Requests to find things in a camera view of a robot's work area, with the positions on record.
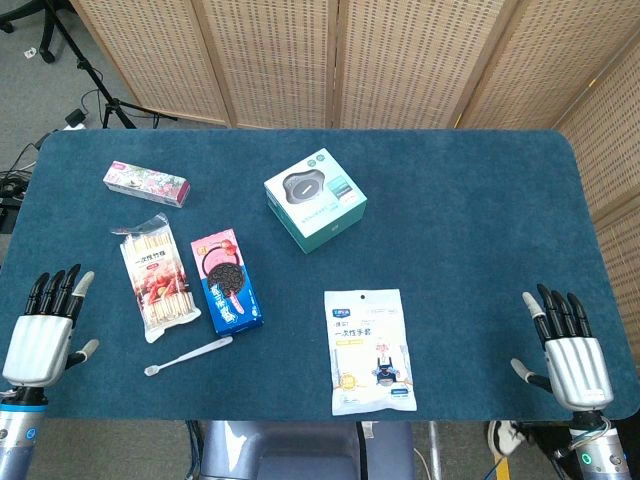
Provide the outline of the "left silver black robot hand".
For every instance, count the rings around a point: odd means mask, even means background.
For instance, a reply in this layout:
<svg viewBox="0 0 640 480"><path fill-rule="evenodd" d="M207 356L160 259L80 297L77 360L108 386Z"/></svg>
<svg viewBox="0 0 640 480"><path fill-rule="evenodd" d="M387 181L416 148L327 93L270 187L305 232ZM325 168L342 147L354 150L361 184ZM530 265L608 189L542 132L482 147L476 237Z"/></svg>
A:
<svg viewBox="0 0 640 480"><path fill-rule="evenodd" d="M62 374L82 363L99 348L97 339L71 351L79 314L95 273L81 278L78 264L51 275L41 274L18 317L9 343L2 376L16 388L46 388Z"/></svg>

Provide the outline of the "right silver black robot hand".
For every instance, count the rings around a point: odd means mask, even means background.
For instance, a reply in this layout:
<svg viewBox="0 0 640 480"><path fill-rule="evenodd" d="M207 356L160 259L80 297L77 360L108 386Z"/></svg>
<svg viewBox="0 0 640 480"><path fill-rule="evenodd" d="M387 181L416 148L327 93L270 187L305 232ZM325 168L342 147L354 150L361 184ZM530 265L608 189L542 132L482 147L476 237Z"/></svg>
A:
<svg viewBox="0 0 640 480"><path fill-rule="evenodd" d="M573 293L562 295L543 284L537 290L540 300L527 291L522 299L539 337L547 374L531 371L517 358L510 361L512 369L571 412L605 409L614 393L603 351L581 301Z"/></svg>

